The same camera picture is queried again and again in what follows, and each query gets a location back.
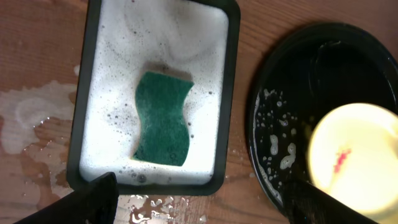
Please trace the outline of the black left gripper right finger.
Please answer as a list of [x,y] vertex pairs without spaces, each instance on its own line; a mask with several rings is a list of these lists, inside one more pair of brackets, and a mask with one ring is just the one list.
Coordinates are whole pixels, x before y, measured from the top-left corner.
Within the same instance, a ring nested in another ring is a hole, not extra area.
[[291,180],[284,184],[282,200],[291,224],[376,224],[301,180]]

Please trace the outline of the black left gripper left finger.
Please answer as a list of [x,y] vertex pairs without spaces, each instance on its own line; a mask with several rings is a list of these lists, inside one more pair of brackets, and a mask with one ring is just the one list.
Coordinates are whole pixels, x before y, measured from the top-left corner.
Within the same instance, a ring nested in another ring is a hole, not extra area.
[[113,224],[118,198],[116,176],[107,172],[16,224]]

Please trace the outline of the yellow plate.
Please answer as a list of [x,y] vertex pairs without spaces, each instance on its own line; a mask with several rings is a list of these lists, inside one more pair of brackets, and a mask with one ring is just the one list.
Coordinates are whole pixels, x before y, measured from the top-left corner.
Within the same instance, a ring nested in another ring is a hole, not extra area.
[[397,115],[352,103],[325,115],[308,144],[312,184],[378,223],[397,223]]

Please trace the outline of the green yellow sponge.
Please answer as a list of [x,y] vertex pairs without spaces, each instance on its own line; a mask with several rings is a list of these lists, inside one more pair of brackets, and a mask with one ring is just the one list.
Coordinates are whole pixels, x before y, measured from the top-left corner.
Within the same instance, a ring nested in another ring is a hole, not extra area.
[[135,94],[140,140],[133,158],[168,166],[182,166],[190,147],[184,101],[191,81],[147,72]]

